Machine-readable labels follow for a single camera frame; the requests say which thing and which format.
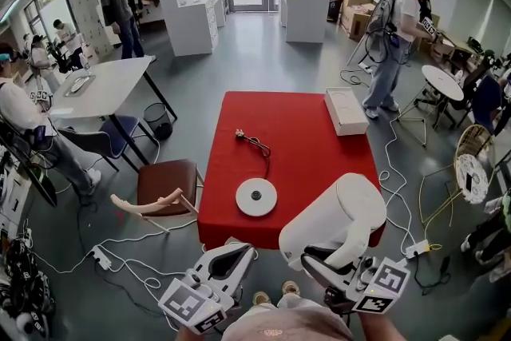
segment shoe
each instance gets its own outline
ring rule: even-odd
[[[364,110],[366,111],[366,115],[371,120],[375,120],[376,118],[378,118],[378,111],[376,109],[366,108]]]
[[[101,172],[91,168],[87,171],[87,174],[90,176],[90,179],[93,182],[92,192],[90,193],[90,195],[93,195],[101,180]]]
[[[396,101],[394,101],[394,104],[391,105],[390,107],[386,107],[386,106],[382,105],[382,108],[388,109],[389,111],[392,111],[393,113],[399,112],[399,104]]]
[[[493,257],[493,258],[492,258],[492,259],[490,259],[490,260],[483,260],[483,259],[482,259],[482,252],[483,252],[482,250],[480,250],[480,251],[476,252],[476,260],[477,260],[477,262],[478,262],[481,266],[485,266],[485,265],[487,265],[487,264],[491,264],[491,263],[493,263],[493,261],[495,260],[495,258]]]
[[[468,235],[465,241],[461,244],[461,253],[465,253],[470,250],[469,237],[470,235]]]
[[[300,289],[298,287],[298,284],[294,281],[287,281],[282,285],[282,295],[286,294],[296,294],[300,295]]]
[[[264,291],[258,291],[252,297],[252,304],[258,306],[260,304],[271,304],[270,296],[266,294]]]

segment brown chair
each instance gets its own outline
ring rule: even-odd
[[[151,218],[198,215],[196,190],[204,187],[204,178],[196,163],[189,160],[161,162],[140,168],[137,205],[112,195],[112,202],[126,212],[136,214],[158,228],[170,232]]]

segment red table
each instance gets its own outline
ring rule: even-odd
[[[236,205],[246,179],[263,177],[260,150],[236,139],[236,129],[271,149],[268,180],[277,205],[250,217]],[[217,248],[233,236],[257,248],[279,248],[282,228],[347,172],[365,175],[379,187],[366,135],[337,137],[324,94],[228,92],[225,94],[199,208],[200,241]],[[378,244],[384,226],[371,235]]]

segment white box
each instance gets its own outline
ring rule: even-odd
[[[366,133],[369,121],[350,87],[327,88],[325,103],[338,136]]]

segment concrete floor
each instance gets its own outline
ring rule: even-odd
[[[158,161],[190,158],[205,173],[209,152],[220,112],[224,93],[229,90],[273,90],[324,92],[327,86],[346,85],[339,77],[339,70],[355,47],[338,26],[328,26],[322,46],[287,44],[284,30],[278,26],[275,14],[232,14],[228,24],[219,31],[220,42],[213,55],[182,57],[172,60],[167,34],[162,31],[144,37],[147,54],[155,54],[158,60],[149,72],[177,112],[172,137],[161,147]],[[404,106],[422,87],[423,77],[420,61],[411,67],[402,67],[402,76],[395,96]],[[363,80],[370,79],[364,73]],[[353,87],[358,98],[366,94],[363,85]],[[156,97],[144,81],[133,90],[121,107],[120,113],[142,117],[144,108],[156,101]],[[98,129],[99,120],[75,121],[81,129]],[[406,175],[408,185],[402,190],[414,216],[411,230],[416,240],[424,236],[418,218],[418,187],[422,174],[432,172],[452,162],[459,132],[450,132],[442,124],[437,132],[431,132],[428,148],[424,149],[406,130],[396,125],[398,141],[389,148],[393,165]],[[368,130],[371,148],[378,172],[388,169],[384,145],[392,138],[387,115],[371,122]],[[145,138],[137,144],[146,156],[156,156],[156,148]],[[97,157],[75,149],[84,166],[92,164]],[[136,200],[136,173],[123,161],[114,172],[104,161],[97,164],[103,172],[103,181],[97,191],[97,211],[86,208],[81,213],[81,231],[88,250],[106,238],[135,238],[155,232],[152,225],[118,212],[110,203],[109,195],[116,193],[126,200]],[[51,178],[57,189],[66,185],[55,173]],[[447,195],[443,179],[452,178],[448,173],[428,185],[424,198],[426,212],[434,209]],[[398,187],[402,182],[391,173],[388,185]],[[78,202],[72,190],[59,195],[57,208],[51,208],[38,195],[30,209],[29,221],[34,234],[35,251],[60,270],[68,270],[83,256],[77,234]],[[400,200],[394,199],[388,208],[389,217],[400,224],[407,224],[408,213]],[[445,256],[451,255],[451,281],[438,287],[428,296],[422,296],[418,285],[411,280],[403,297],[390,312],[403,335],[413,341],[439,339],[452,334],[462,341],[476,339],[494,321],[505,314],[509,302],[509,279],[490,284],[487,275],[472,259],[463,257],[459,244],[484,218],[481,207],[459,201],[454,211],[453,226],[449,228],[450,214],[445,212],[430,225],[430,241],[442,244],[442,249],[420,259],[419,279],[432,283],[438,279],[438,269]],[[164,220],[167,226],[183,224],[189,217]],[[369,253],[402,258],[399,245],[403,231],[387,225],[380,245]],[[110,244],[108,246],[123,257],[144,261],[163,272],[183,272],[191,267],[201,255],[197,228],[193,224],[176,230],[168,237],[158,236],[137,243]],[[323,289],[302,272],[290,270],[276,251],[260,251],[259,260],[244,282],[243,311],[251,305],[252,294],[257,290],[268,292],[278,301],[280,286],[284,280],[295,280],[304,297],[321,302]],[[415,261],[410,268],[414,270]],[[40,267],[50,277],[57,301],[54,318],[54,338],[66,340],[88,339],[173,339],[161,317],[135,307],[124,291],[95,274],[93,260],[88,258],[73,273],[58,275],[42,262]],[[147,269],[134,268],[141,277],[152,276]],[[154,299],[142,283],[123,269],[117,274],[101,271],[102,276],[125,286],[131,296],[148,308],[158,311]],[[163,294],[172,278],[162,278]],[[242,311],[235,313],[238,317]],[[352,331],[357,339],[363,339],[358,320],[354,318]],[[216,334],[209,338],[218,339]]]

